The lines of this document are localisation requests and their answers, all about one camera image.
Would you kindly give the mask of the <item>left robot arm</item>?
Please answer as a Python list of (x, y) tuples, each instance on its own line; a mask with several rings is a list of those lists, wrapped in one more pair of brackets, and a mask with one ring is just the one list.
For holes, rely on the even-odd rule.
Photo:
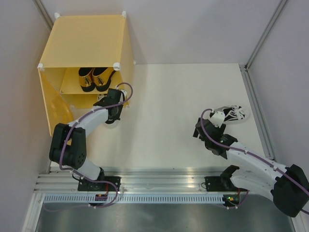
[(79, 191), (116, 191), (108, 182), (116, 187), (120, 184), (119, 177), (105, 178), (104, 170), (87, 158), (86, 138), (99, 125), (115, 126), (124, 100), (123, 91), (110, 88), (86, 115), (68, 124), (58, 123), (54, 128), (49, 159), (87, 178), (79, 179)]

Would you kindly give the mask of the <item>black white sneaker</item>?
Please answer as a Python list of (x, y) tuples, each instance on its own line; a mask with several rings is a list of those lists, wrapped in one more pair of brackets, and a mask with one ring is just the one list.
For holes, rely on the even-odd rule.
[(211, 117), (213, 116), (219, 116), (220, 119), (224, 116), (224, 124), (238, 124), (250, 117), (250, 110), (239, 105), (229, 105), (214, 109)]
[[(106, 96), (106, 94), (98, 94), (97, 100), (100, 101), (101, 99), (103, 99)], [(109, 120), (108, 122), (104, 123), (106, 128), (112, 129), (117, 127), (119, 124), (119, 120)]]

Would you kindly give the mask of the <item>yellow cabinet door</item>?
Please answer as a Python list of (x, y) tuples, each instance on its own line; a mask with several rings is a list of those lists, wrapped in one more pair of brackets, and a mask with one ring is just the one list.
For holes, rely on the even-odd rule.
[(50, 135), (58, 123), (73, 121), (70, 105), (60, 93), (64, 68), (38, 68)]

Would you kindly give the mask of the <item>gold loafer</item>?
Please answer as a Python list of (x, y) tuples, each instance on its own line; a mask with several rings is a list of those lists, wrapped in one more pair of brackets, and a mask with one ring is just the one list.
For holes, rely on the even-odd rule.
[(92, 78), (96, 90), (99, 92), (108, 90), (115, 72), (116, 71), (111, 67), (94, 68), (92, 71)]
[(79, 85), (84, 92), (91, 92), (95, 89), (92, 71), (92, 68), (80, 68), (78, 71)]

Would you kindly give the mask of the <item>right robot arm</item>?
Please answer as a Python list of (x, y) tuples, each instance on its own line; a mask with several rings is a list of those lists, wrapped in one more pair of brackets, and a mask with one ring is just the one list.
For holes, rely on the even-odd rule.
[(193, 134), (212, 154), (233, 162), (220, 176), (221, 187), (257, 193), (292, 218), (302, 212), (309, 202), (309, 181), (304, 171), (295, 164), (288, 167), (251, 152), (235, 137), (225, 134), (225, 128), (225, 124), (217, 128), (208, 119), (199, 118)]

